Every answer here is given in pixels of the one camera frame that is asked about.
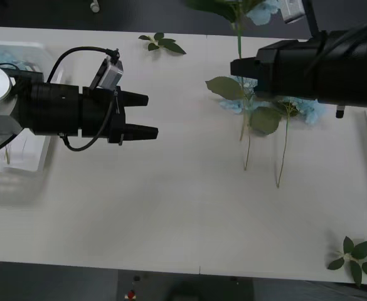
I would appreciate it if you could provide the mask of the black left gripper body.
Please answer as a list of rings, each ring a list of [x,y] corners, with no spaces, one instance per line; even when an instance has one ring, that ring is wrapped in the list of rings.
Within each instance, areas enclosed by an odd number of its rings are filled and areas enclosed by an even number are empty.
[[[107,119],[100,138],[107,139],[110,144],[121,144],[125,138],[125,110],[121,89],[107,90],[95,88],[93,90],[83,87],[82,90],[82,137],[92,138],[98,134],[109,106],[112,106],[110,117]]]

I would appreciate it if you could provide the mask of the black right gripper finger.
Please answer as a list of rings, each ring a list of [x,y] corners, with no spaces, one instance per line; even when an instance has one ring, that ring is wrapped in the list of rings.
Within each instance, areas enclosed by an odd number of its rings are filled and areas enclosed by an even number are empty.
[[[233,60],[230,63],[230,75],[236,77],[258,77],[258,60],[256,60],[256,57]]]

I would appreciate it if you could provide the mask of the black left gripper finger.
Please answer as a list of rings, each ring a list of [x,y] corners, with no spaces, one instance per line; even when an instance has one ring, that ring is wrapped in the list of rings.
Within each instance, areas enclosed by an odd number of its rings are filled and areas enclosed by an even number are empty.
[[[144,125],[126,124],[123,129],[123,140],[155,140],[158,128]]]
[[[120,100],[125,107],[145,107],[148,104],[149,97],[143,94],[120,91]]]

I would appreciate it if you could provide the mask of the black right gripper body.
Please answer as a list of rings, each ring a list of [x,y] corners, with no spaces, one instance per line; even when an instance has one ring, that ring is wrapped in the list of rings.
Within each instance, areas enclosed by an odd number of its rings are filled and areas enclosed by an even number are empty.
[[[319,52],[320,42],[315,39],[282,40],[259,49],[256,95],[317,99],[314,76],[307,76],[306,69]]]

